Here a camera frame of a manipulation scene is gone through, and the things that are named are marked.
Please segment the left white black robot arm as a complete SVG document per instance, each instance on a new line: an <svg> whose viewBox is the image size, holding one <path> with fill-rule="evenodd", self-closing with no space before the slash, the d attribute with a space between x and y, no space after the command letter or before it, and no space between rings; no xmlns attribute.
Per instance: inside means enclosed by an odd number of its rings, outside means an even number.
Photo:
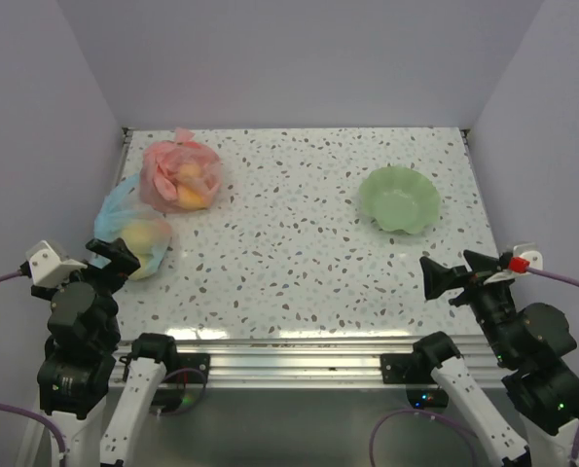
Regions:
<svg viewBox="0 0 579 467"><path fill-rule="evenodd" d="M102 424L114 356L121 340L113 295L140 263L117 238L86 245L107 259L79 262L41 241L27 254L31 294L50 304L45 360L38 372L40 409L53 433L61 466L125 466L161 382L180 369L173 337L144 333L126 357L125 389L107 426Z"/></svg>

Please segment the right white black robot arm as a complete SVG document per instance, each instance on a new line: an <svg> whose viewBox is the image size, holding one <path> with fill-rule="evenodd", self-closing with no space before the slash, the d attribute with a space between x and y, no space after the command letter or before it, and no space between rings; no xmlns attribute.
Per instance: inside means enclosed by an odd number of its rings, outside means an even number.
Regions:
<svg viewBox="0 0 579 467"><path fill-rule="evenodd" d="M456 290L452 306L469 306L500 368L506 393L524 423L521 437L471 376L464 357L443 332L413 345L411 369L435 381L458 406L493 466L579 466L579 377L565 364L575 350L565 314L534 303L517 308L510 287L526 275L543 274L543 256L532 243L491 257L471 250L465 265L447 268L419 260L424 297Z"/></svg>

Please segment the blue printed plastic bag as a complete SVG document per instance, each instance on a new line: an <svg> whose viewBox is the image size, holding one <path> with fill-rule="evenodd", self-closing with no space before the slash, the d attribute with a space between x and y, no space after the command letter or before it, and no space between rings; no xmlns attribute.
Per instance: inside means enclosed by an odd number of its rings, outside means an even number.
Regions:
<svg viewBox="0 0 579 467"><path fill-rule="evenodd" d="M111 242L121 238L140 267L130 280L154 275L167 252L172 227L140 195L140 176L125 178L104 199L93 224L95 238Z"/></svg>

